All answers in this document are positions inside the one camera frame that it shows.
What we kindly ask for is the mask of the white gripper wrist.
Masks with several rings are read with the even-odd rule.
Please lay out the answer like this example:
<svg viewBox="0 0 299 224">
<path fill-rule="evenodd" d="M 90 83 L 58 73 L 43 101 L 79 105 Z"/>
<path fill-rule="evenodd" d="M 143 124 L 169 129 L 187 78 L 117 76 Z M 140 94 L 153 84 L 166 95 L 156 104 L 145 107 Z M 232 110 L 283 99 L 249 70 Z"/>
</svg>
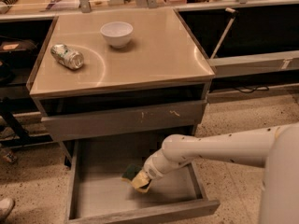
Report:
<svg viewBox="0 0 299 224">
<path fill-rule="evenodd" d="M 132 180 L 132 186 L 135 189 L 146 189 L 150 186 L 151 179 L 162 178 L 164 175 L 182 167 L 177 161 L 169 160 L 159 149 L 150 155 L 141 170 Z"/>
</svg>

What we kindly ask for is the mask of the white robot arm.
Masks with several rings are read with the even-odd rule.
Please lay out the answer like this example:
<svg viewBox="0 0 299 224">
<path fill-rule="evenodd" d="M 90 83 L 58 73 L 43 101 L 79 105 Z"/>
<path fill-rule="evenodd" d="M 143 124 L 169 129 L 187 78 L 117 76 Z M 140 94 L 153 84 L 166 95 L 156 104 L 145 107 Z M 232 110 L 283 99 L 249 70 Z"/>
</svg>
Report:
<svg viewBox="0 0 299 224">
<path fill-rule="evenodd" d="M 134 176 L 135 189 L 196 158 L 262 166 L 259 224 L 299 224 L 299 124 L 209 137 L 167 136 Z"/>
</svg>

